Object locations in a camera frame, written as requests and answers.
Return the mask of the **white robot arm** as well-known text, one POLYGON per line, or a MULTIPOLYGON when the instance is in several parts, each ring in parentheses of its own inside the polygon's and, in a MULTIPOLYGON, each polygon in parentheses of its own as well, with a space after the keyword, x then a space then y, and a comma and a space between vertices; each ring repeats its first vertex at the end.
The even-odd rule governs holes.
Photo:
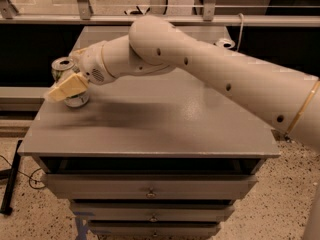
POLYGON ((69 54, 77 73, 69 73, 44 94, 60 102, 124 76, 165 74, 180 68, 247 111, 315 151, 320 150, 320 80, 199 41, 168 21, 142 16, 128 34, 69 54))

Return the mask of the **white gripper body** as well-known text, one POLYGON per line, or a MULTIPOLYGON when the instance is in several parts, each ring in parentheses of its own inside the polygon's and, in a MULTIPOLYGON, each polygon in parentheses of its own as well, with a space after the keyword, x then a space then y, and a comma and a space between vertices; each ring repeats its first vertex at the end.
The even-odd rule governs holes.
POLYGON ((116 78, 107 70, 103 61, 103 48, 106 41, 86 47, 86 51, 76 60, 79 70, 96 85, 114 82, 116 78))

